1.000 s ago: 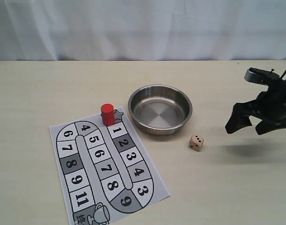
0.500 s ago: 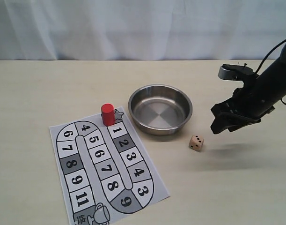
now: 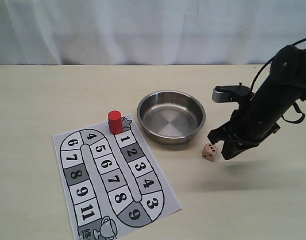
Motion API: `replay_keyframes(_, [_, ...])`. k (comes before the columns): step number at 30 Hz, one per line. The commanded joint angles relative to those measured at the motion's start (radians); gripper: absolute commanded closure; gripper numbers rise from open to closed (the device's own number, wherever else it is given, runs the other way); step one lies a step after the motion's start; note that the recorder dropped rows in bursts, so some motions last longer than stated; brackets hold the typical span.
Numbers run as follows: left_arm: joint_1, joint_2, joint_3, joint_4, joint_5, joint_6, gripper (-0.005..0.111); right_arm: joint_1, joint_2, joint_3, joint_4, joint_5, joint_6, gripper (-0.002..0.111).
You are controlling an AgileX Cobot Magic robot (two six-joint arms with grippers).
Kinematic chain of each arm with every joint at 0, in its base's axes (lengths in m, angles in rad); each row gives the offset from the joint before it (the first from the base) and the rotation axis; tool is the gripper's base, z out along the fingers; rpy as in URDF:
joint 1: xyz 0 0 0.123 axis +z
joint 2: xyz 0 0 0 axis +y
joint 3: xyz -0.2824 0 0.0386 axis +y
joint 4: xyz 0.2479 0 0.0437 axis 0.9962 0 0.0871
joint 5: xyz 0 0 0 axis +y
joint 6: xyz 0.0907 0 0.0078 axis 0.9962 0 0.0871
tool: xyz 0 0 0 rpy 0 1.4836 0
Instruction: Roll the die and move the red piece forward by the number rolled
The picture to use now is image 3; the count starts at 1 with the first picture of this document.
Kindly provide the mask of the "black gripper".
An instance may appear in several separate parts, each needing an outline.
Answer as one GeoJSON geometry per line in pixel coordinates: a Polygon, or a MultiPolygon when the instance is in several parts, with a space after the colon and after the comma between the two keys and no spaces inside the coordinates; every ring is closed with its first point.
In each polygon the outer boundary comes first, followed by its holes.
{"type": "Polygon", "coordinates": [[[299,89],[290,85],[279,85],[268,77],[247,107],[236,113],[230,121],[233,133],[242,141],[249,141],[251,144],[226,140],[228,133],[225,125],[211,130],[207,138],[212,145],[224,141],[222,156],[225,160],[230,160],[253,145],[260,144],[298,98],[299,89]]]}

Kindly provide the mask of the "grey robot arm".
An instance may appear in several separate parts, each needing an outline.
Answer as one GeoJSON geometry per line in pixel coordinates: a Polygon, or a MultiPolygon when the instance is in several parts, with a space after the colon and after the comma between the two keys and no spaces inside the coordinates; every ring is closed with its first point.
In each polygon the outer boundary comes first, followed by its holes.
{"type": "Polygon", "coordinates": [[[305,118],[296,101],[306,101],[306,48],[299,49],[296,43],[281,48],[268,62],[269,74],[256,92],[254,84],[247,87],[218,85],[213,89],[216,103],[238,103],[228,122],[208,134],[212,144],[223,141],[221,154],[225,160],[258,147],[271,134],[279,131],[278,120],[294,107],[301,116],[294,124],[305,118]]]}

